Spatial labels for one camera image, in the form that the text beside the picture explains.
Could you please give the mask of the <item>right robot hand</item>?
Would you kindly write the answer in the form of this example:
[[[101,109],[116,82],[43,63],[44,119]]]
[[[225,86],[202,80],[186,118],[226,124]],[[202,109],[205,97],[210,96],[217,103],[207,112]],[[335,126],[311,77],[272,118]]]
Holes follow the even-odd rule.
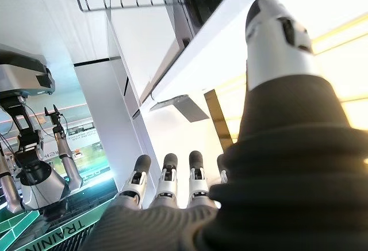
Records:
[[[247,91],[227,182],[184,210],[111,201],[82,250],[366,250],[367,132],[352,128],[278,0],[246,20]]]

